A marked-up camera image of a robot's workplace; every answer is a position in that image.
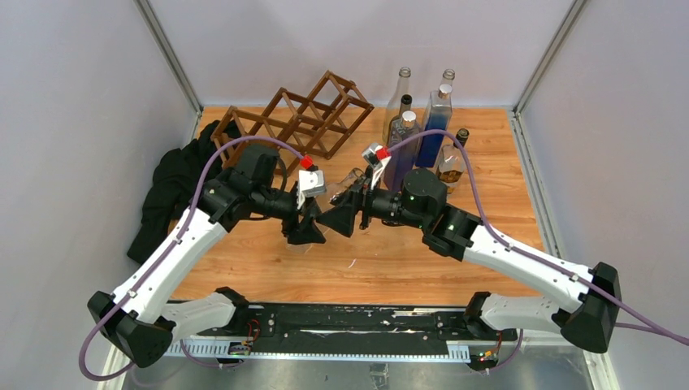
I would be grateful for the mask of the blue bottle with BLUE text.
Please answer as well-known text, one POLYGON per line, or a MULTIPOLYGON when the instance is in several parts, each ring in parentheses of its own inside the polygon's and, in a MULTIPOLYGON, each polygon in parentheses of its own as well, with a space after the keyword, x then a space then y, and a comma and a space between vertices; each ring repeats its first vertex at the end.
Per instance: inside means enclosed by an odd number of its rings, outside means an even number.
MULTIPOLYGON (((421 132, 417 122, 417 115, 411 110, 404 111, 397 119, 392 121, 391 125, 387 143, 389 149, 421 132)), ((401 190, 405 174, 414 168, 418 144, 419 139, 413 139, 391 152, 391 160, 388 163, 383 178, 383 182, 388 190, 394 192, 401 190)))

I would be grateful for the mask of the brown wooden wine rack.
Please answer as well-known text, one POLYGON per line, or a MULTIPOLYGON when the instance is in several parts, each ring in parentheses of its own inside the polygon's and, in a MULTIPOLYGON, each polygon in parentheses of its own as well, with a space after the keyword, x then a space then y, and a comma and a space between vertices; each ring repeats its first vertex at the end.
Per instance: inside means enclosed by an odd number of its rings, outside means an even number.
POLYGON ((270 137, 330 159, 373 110, 353 81, 325 71, 307 95, 282 87, 260 113, 230 106, 210 140, 219 148, 240 137, 270 137))

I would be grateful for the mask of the clear bottle with black label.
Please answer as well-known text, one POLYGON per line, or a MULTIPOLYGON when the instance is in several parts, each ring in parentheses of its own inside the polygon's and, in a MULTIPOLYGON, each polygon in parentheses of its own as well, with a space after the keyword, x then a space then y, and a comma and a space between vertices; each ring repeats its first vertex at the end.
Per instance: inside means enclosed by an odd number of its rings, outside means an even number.
POLYGON ((399 115, 402 97, 408 93, 411 74, 412 71, 409 67, 401 67, 398 72, 396 89, 387 104, 383 121, 382 141, 384 145, 389 141, 391 122, 399 115))

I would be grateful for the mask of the dark green wine bottle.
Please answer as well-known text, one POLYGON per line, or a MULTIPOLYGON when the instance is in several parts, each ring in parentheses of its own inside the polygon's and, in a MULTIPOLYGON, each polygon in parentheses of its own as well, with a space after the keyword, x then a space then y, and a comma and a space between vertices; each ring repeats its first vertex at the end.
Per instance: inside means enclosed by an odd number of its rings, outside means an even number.
POLYGON ((392 129, 393 129, 393 124, 395 123, 396 120, 398 120, 402 114, 406 111, 409 111, 411 108, 413 98, 410 94, 404 94, 401 96, 400 100, 400 106, 396 109, 396 111, 393 113, 391 116, 390 120, 388 121, 388 127, 387 127, 387 135, 384 137, 385 143, 388 144, 392 135, 392 129))

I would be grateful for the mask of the clear tall wine bottle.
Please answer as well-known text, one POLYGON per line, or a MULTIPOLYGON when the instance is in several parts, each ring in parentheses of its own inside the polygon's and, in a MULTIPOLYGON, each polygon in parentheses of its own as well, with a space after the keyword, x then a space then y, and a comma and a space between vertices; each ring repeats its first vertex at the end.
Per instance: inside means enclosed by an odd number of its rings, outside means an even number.
POLYGON ((440 85, 452 86, 453 82, 455 80, 455 77, 456 77, 456 72, 453 69, 451 69, 451 68, 445 69, 443 71, 443 74, 442 74, 441 79, 440 79, 440 85))

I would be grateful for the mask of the small clear bottle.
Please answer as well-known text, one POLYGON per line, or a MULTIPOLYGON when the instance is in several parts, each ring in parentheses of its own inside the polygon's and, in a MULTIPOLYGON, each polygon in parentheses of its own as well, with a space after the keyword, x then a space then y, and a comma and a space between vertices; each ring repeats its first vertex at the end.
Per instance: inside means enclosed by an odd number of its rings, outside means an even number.
MULTIPOLYGON (((358 180, 360 177, 364 176, 364 171, 361 168, 355 167, 353 168, 348 175, 342 179, 339 182, 328 182, 327 183, 327 191, 324 194, 320 194, 315 198, 315 201, 318 204, 318 208, 322 213, 329 211, 331 208, 333 208, 335 203, 339 203, 340 201, 338 198, 342 193, 345 192, 345 190, 352 185, 356 180, 358 180)), ((301 245, 292 245, 292 244, 286 244, 286 248, 294 252, 295 254, 305 254, 307 253, 314 244, 301 244, 301 245)))

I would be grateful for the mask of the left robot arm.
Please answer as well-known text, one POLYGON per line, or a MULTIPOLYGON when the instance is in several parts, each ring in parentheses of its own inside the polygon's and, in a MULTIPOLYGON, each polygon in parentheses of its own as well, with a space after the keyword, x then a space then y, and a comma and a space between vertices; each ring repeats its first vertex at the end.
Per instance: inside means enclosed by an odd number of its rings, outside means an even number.
POLYGON ((254 214, 282 222, 290 245, 322 244, 315 197, 324 174, 309 158, 291 190, 273 188, 282 159, 261 144, 246 147, 238 162, 202 184, 197 200, 140 269, 113 293, 96 292, 87 304, 99 331, 133 365, 152 366, 179 340, 211 328, 238 336, 249 326, 249 303, 235 290, 171 304, 169 298, 197 262, 241 220, 254 214))

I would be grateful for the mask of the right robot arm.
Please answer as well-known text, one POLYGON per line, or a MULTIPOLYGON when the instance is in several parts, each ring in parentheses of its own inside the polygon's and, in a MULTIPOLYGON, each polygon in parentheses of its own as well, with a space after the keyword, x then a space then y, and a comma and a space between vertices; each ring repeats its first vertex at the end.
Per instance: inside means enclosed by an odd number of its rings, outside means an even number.
POLYGON ((613 300, 622 297, 614 266, 568 262, 512 239, 448 204, 444 184, 424 169, 408 172, 399 192, 375 187, 364 175, 336 195, 317 220, 350 237, 358 216, 362 228, 372 219, 418 228, 432 252, 498 271, 539 292, 537 297, 475 293, 464 313, 469 336, 481 340, 494 331, 524 329, 559 334, 588 352, 608 351, 619 313, 613 300))

